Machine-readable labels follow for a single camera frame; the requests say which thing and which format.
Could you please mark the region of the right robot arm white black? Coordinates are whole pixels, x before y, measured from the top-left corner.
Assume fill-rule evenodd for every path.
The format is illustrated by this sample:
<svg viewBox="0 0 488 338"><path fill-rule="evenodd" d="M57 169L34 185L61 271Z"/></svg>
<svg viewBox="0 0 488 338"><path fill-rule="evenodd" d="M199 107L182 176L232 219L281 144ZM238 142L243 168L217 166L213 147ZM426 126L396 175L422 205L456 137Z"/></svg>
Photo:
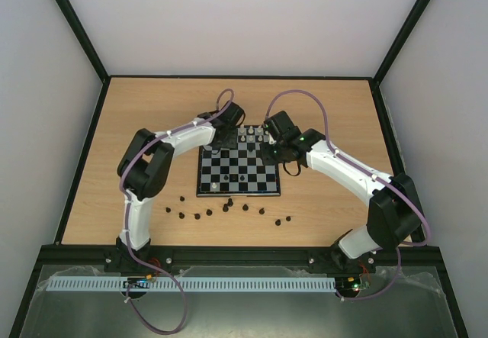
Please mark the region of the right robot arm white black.
<svg viewBox="0 0 488 338"><path fill-rule="evenodd" d="M395 249L421 226L418 195L406 174L391 176L357 162L333 146L325 134L300 131L285 111L266 118L263 127L270 135L262 145L263 163L296 162L300 168L330 177L368 206L366 224L334 243L332 261L338 269L351 269L365 253Z"/></svg>

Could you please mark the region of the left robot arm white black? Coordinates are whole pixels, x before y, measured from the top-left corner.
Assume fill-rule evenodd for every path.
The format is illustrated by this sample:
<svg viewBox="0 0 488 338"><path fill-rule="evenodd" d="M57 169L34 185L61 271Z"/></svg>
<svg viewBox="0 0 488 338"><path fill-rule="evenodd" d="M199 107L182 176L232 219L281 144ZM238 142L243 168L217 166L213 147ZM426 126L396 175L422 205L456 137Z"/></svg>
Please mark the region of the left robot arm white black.
<svg viewBox="0 0 488 338"><path fill-rule="evenodd" d="M117 239L122 252L143 265L137 253L150 244L149 224L154 198L165 187L172 161L200 146L217 146L245 117L228 101L222 109L204 112L172 130L138 130L117 167L124 194L124 221Z"/></svg>

